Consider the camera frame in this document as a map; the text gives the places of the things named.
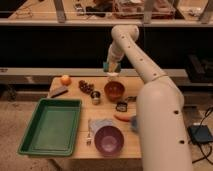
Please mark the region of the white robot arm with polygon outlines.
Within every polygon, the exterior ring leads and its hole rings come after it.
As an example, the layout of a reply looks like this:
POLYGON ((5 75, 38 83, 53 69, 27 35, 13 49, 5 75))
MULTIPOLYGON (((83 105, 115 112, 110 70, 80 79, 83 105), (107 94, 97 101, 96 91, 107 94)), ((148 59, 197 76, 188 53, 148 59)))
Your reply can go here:
POLYGON ((143 171, 193 171, 181 91, 136 44, 137 26, 116 25, 111 35, 108 71, 113 73, 118 62, 126 57, 144 82, 136 100, 143 171))

